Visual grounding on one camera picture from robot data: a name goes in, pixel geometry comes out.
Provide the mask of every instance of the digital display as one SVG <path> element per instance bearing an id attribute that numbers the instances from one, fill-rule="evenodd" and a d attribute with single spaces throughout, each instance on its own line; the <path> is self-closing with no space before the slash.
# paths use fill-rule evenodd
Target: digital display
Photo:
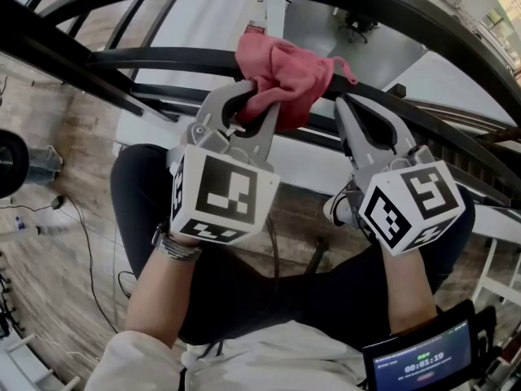
<path id="1" fill-rule="evenodd" d="M 451 376 L 472 362 L 468 322 L 373 360 L 378 391 L 410 391 Z"/>

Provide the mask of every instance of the knee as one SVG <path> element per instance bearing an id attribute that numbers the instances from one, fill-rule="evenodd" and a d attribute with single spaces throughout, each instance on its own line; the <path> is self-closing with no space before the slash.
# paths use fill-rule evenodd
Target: knee
<path id="1" fill-rule="evenodd" d="M 470 230 L 474 227 L 475 221 L 475 203 L 472 199 L 472 195 L 466 189 L 466 187 L 458 186 L 459 192 L 462 195 L 463 203 L 465 204 L 465 211 L 460 217 L 460 220 L 464 220 L 466 225 L 470 227 Z"/>
<path id="2" fill-rule="evenodd" d="M 135 180 L 152 168 L 166 168 L 166 152 L 163 147 L 138 144 L 125 148 L 116 158 L 111 171 L 111 184 Z"/>

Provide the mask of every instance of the red towel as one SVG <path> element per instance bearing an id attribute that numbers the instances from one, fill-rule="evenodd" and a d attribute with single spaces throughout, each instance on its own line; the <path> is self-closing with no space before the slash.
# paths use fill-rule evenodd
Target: red towel
<path id="1" fill-rule="evenodd" d="M 256 81 L 258 87 L 258 93 L 236 117 L 241 124 L 253 120 L 271 103 L 281 101 L 277 130 L 305 125 L 309 109 L 331 82 L 335 61 L 341 64 L 351 84 L 358 83 L 344 59 L 322 58 L 283 39 L 259 33 L 245 33 L 239 39 L 235 58 L 244 77 Z"/>

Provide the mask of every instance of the wooden floor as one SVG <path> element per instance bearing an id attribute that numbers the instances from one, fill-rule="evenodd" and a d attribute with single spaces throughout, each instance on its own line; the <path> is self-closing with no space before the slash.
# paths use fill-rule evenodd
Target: wooden floor
<path id="1" fill-rule="evenodd" d="M 163 1 L 147 0 L 132 24 L 129 36 L 125 35 L 125 46 L 141 41 Z M 126 4 L 93 12 L 79 40 L 92 49 L 101 46 Z M 39 208 L 48 205 L 56 193 L 61 193 L 76 202 L 88 226 L 94 254 L 94 287 L 101 306 L 118 328 L 125 319 L 127 299 L 117 286 L 114 274 L 129 269 L 117 232 L 109 187 L 109 174 L 115 160 L 112 143 L 119 116 L 118 109 L 52 81 L 30 86 L 9 80 L 0 107 L 1 128 L 18 132 L 33 147 L 52 144 L 63 156 L 64 170 L 52 187 L 23 187 L 16 193 L 15 201 Z M 321 270 L 331 269 L 366 247 L 361 233 L 334 228 L 326 221 L 322 215 L 325 200 L 323 196 L 293 187 L 280 188 L 272 214 L 278 232 L 283 275 L 299 274 L 304 270 L 318 236 L 327 238 L 331 244 Z M 36 332 L 43 339 L 61 344 L 37 340 L 33 347 L 38 355 L 63 380 L 79 375 L 85 381 L 113 332 L 99 313 L 90 291 L 90 260 L 77 211 L 70 202 L 56 212 L 1 210 L 0 231 L 12 230 L 15 216 L 22 216 L 27 223 L 68 228 L 60 236 L 0 244 L 0 250 L 6 256 L 0 266 L 7 267 L 7 275 L 13 280 L 12 300 L 27 333 Z M 484 241 L 479 236 L 472 236 L 454 273 L 436 294 L 442 309 L 448 309 L 472 294 L 487 255 Z M 240 257 L 267 275 L 272 273 L 270 251 L 266 234 L 237 248 Z M 516 259 L 513 245 L 500 244 L 491 276 L 507 282 Z M 132 288 L 133 284 L 132 277 L 127 276 L 125 286 Z M 498 308 L 497 337 L 501 339 L 517 326 L 521 311 L 514 305 L 500 305 L 496 297 L 483 292 L 478 307 L 488 303 Z M 63 348 L 81 352 L 86 358 L 78 354 L 67 355 Z"/>

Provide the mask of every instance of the metal railing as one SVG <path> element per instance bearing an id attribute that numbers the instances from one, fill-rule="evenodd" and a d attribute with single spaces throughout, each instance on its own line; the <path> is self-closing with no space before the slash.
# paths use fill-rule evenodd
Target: metal railing
<path id="1" fill-rule="evenodd" d="M 40 1 L 30 0 L 30 7 L 36 7 Z M 0 0 L 0 12 L 9 13 L 2 20 L 0 51 L 136 116 L 150 112 L 170 120 L 180 115 L 194 116 L 207 92 L 137 84 L 134 79 L 139 68 L 203 72 L 235 79 L 243 77 L 233 52 L 150 47 L 176 0 L 167 1 L 142 47 L 117 49 L 118 42 L 143 0 L 133 0 L 104 51 L 92 52 L 74 39 L 92 10 L 122 1 L 58 0 L 37 15 L 29 6 L 23 7 L 15 0 Z M 368 15 L 424 43 L 480 84 L 518 125 L 521 124 L 521 89 L 514 78 L 472 33 L 427 0 L 316 1 Z M 70 19 L 74 21 L 68 33 L 53 26 Z M 118 68 L 133 71 L 126 76 Z M 518 175 L 482 144 L 444 123 L 444 117 L 432 115 L 413 103 L 366 84 L 351 86 L 343 77 L 333 76 L 323 97 L 335 99 L 341 94 L 359 95 L 394 111 L 413 132 L 465 153 L 508 182 L 521 195 L 521 179 Z M 493 125 L 484 126 L 489 126 L 489 131 L 493 130 Z M 314 114 L 310 115 L 303 129 L 282 136 L 341 150 L 335 122 Z"/>

